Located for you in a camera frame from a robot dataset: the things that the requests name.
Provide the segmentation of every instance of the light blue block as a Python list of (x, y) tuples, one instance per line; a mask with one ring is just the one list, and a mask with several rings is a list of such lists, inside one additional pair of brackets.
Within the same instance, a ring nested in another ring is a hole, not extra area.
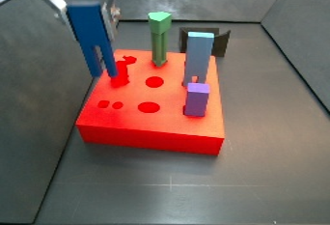
[(198, 83), (204, 83), (212, 43), (213, 34), (201, 32), (188, 33), (182, 86), (192, 82), (193, 76), (197, 77)]

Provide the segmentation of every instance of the metal floor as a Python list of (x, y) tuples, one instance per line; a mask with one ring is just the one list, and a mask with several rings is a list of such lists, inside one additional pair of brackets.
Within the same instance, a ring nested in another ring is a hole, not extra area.
[[(232, 30), (217, 59), (227, 138), (217, 157), (69, 138), (37, 224), (330, 222), (328, 114), (257, 24)], [(121, 22), (116, 48), (149, 49), (145, 22)]]

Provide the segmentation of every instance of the green block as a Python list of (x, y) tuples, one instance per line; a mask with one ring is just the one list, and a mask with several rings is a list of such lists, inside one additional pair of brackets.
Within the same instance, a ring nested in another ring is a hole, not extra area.
[(164, 33), (170, 26), (170, 14), (169, 13), (148, 13), (149, 18), (149, 30), (153, 34)]

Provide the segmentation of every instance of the red block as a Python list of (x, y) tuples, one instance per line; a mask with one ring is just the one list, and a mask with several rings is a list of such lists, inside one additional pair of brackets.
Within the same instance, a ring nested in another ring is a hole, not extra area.
[(104, 72), (76, 121), (84, 141), (217, 155), (224, 128), (215, 58), (209, 58), (205, 79), (209, 97), (204, 117), (186, 117), (186, 89), (181, 86), (185, 54), (168, 52), (160, 68), (149, 51), (116, 50), (116, 61), (124, 56), (136, 58), (128, 65), (128, 84), (113, 87)]

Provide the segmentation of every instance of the purple block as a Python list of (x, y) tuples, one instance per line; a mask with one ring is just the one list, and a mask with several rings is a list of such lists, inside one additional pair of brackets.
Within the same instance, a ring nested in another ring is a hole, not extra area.
[(209, 95), (209, 85), (205, 83), (188, 83), (184, 115), (204, 116)]

